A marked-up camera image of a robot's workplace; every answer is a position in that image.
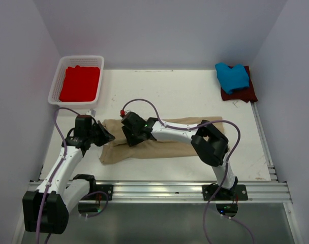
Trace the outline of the beige t shirt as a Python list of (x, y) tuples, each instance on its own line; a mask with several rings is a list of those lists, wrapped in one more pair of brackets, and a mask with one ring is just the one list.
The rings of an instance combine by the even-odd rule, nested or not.
[[(127, 158), (148, 159), (148, 158), (171, 158), (171, 157), (187, 157), (197, 156), (191, 145), (172, 141), (144, 141), (138, 145), (129, 147), (127, 140), (122, 131), (123, 124), (121, 120), (106, 119), (102, 125), (112, 134), (115, 139), (103, 147), (100, 161), (102, 164), (114, 164)], [(222, 133), (223, 126), (221, 117), (187, 117), (182, 119), (174, 119), (173, 123), (182, 125), (200, 124), (203, 120), (214, 122)]]

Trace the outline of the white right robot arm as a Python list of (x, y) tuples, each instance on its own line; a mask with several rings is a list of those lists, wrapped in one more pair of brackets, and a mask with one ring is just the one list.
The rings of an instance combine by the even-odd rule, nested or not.
[(172, 141), (191, 145), (200, 160), (212, 167), (217, 178), (218, 193), (223, 199), (236, 194), (237, 177), (230, 169), (228, 138), (214, 126), (203, 120), (200, 124), (182, 125), (150, 117), (144, 120), (134, 112), (121, 111), (122, 131), (129, 146), (144, 141)]

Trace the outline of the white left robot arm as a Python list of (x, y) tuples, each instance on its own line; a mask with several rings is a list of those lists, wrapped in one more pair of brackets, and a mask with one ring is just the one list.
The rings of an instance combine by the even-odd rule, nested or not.
[(75, 126), (62, 137), (59, 156), (45, 179), (34, 191), (27, 191), (23, 198), (24, 226), (27, 232), (62, 234), (69, 221), (69, 214), (83, 198), (93, 199), (99, 191), (93, 175), (72, 176), (91, 145), (101, 147), (115, 137), (90, 115), (78, 115)]

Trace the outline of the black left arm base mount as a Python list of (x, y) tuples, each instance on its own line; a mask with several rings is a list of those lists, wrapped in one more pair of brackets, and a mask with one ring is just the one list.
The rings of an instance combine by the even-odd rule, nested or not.
[(94, 178), (85, 179), (89, 184), (89, 190), (82, 200), (95, 200), (100, 201), (111, 201), (113, 196), (114, 185), (110, 184), (97, 184)]

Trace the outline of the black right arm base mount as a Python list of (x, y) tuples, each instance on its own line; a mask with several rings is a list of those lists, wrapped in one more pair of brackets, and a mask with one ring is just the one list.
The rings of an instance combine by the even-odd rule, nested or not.
[(240, 200), (247, 201), (249, 199), (246, 186), (238, 184), (238, 178), (236, 177), (235, 183), (231, 189), (220, 188), (219, 191), (215, 194), (218, 189), (216, 183), (209, 185), (202, 185), (202, 195), (203, 200), (214, 200), (214, 201), (232, 201)]

